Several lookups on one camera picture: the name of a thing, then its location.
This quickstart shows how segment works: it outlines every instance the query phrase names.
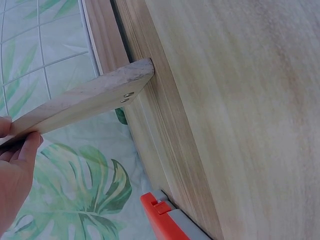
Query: hand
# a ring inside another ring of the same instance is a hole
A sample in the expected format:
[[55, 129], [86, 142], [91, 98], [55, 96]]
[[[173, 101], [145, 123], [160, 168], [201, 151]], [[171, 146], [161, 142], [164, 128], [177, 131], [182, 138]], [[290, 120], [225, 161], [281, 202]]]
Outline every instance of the hand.
[[[11, 119], [0, 117], [0, 138], [9, 134]], [[43, 138], [29, 134], [24, 143], [0, 149], [0, 237], [14, 222], [31, 190], [35, 159]]]

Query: green leaf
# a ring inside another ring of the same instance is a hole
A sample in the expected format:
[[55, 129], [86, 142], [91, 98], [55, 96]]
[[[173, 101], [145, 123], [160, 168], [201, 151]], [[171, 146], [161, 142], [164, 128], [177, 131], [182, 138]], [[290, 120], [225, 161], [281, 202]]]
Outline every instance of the green leaf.
[[27, 73], [31, 63], [33, 62], [36, 52], [37, 52], [38, 45], [35, 44], [30, 50], [26, 53], [24, 59], [19, 65], [19, 68], [15, 71], [13, 78], [18, 78]]
[[[3, 77], [5, 80], [9, 79], [10, 72], [12, 71], [15, 48], [16, 48], [16, 44], [15, 44], [15, 41], [13, 40], [10, 42], [9, 46], [5, 49], [5, 55], [4, 55], [4, 59], [3, 59]], [[16, 72], [13, 75], [14, 79], [27, 73], [31, 63], [33, 62], [33, 60], [35, 58], [37, 48], [38, 48], [38, 45], [35, 44], [27, 52], [27, 54], [23, 58], [22, 62], [20, 63], [19, 68], [16, 70]], [[7, 101], [9, 101], [12, 98], [12, 96], [15, 94], [20, 83], [21, 83], [21, 79], [17, 79], [16, 81], [14, 81], [8, 85], [8, 87], [5, 90], [5, 96], [6, 96]], [[4, 106], [5, 106], [4, 97], [1, 94], [0, 95], [0, 110], [2, 108], [4, 108]]]
[[[39, 6], [39, 14], [42, 14], [43, 12], [47, 11], [57, 3], [59, 3], [61, 0], [47, 0], [45, 3], [41, 4]], [[38, 10], [35, 9], [32, 12], [30, 12], [24, 19], [33, 19], [38, 16]]]
[[23, 2], [27, 2], [27, 1], [31, 1], [31, 0], [18, 0], [18, 1], [15, 1], [17, 4], [22, 4]]
[[28, 99], [31, 97], [32, 93], [34, 92], [36, 85], [38, 83], [38, 78], [29, 86], [26, 92], [19, 98], [18, 101], [14, 103], [14, 105], [9, 109], [9, 113], [12, 118], [14, 118], [22, 109], [22, 107], [26, 104]]
[[55, 143], [37, 155], [31, 192], [5, 238], [69, 239], [74, 233], [73, 239], [77, 240], [119, 239], [123, 226], [105, 214], [123, 208], [129, 198], [132, 188], [128, 174], [112, 160], [113, 180], [104, 194], [112, 170], [105, 156], [90, 145], [78, 152]]
[[67, 0], [56, 13], [54, 19], [60, 18], [63, 15], [67, 14], [77, 3], [78, 0]]
[[115, 114], [116, 114], [116, 117], [118, 118], [120, 123], [122, 123], [124, 125], [128, 125], [125, 113], [122, 110], [122, 108], [116, 108], [115, 109]]
[[114, 167], [112, 184], [105, 194], [106, 198], [97, 205], [100, 214], [119, 213], [128, 201], [132, 187], [124, 167], [116, 160], [111, 159]]
[[9, 80], [10, 73], [14, 64], [14, 56], [16, 51], [16, 41], [12, 39], [5, 48], [3, 56], [3, 81], [6, 83]]

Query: wooden slat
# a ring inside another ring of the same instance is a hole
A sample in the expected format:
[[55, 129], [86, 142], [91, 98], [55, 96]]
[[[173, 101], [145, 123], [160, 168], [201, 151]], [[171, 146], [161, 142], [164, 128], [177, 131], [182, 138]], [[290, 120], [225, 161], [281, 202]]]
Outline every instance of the wooden slat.
[[15, 120], [0, 145], [41, 134], [130, 104], [154, 75], [150, 59], [142, 59], [66, 91]]
[[100, 74], [129, 64], [110, 0], [82, 0], [82, 4]]

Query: screw head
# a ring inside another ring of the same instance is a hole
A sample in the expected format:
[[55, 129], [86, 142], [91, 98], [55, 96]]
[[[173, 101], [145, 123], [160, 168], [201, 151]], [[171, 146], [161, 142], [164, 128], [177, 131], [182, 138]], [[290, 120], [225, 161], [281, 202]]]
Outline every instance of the screw head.
[[123, 97], [124, 97], [124, 98], [128, 98], [128, 97], [132, 96], [133, 94], [135, 94], [134, 91], [123, 95]]
[[130, 98], [123, 99], [123, 100], [121, 101], [121, 103], [123, 104], [123, 103], [125, 103], [125, 102], [128, 102], [129, 100], [130, 100]]

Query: wooden panel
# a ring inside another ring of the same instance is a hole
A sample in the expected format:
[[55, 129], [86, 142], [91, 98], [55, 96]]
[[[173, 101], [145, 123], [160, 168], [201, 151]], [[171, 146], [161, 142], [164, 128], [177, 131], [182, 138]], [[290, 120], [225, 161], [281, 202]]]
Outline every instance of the wooden panel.
[[226, 240], [320, 239], [320, 5], [146, 0]]
[[0, 145], [130, 104], [153, 75], [151, 60], [142, 59], [81, 84], [15, 120], [9, 135], [0, 139]]
[[[155, 67], [155, 78], [138, 97], [173, 200], [212, 237], [223, 239], [198, 149], [145, 1], [116, 0], [116, 3], [134, 59], [151, 57]], [[150, 169], [155, 174], [156, 159], [146, 159], [144, 164], [146, 161], [155, 163]]]
[[[110, 1], [82, 1], [84, 3], [86, 21], [100, 74], [108, 73], [117, 67], [128, 64], [129, 59]], [[117, 61], [113, 57], [113, 52], [116, 53]], [[139, 156], [144, 163], [144, 168], [153, 188], [162, 189], [166, 194], [172, 196], [164, 169], [160, 162], [160, 156], [149, 130], [149, 122], [151, 125], [154, 123], [146, 118], [145, 109], [139, 96], [134, 99], [130, 106], [125, 107], [125, 115]]]

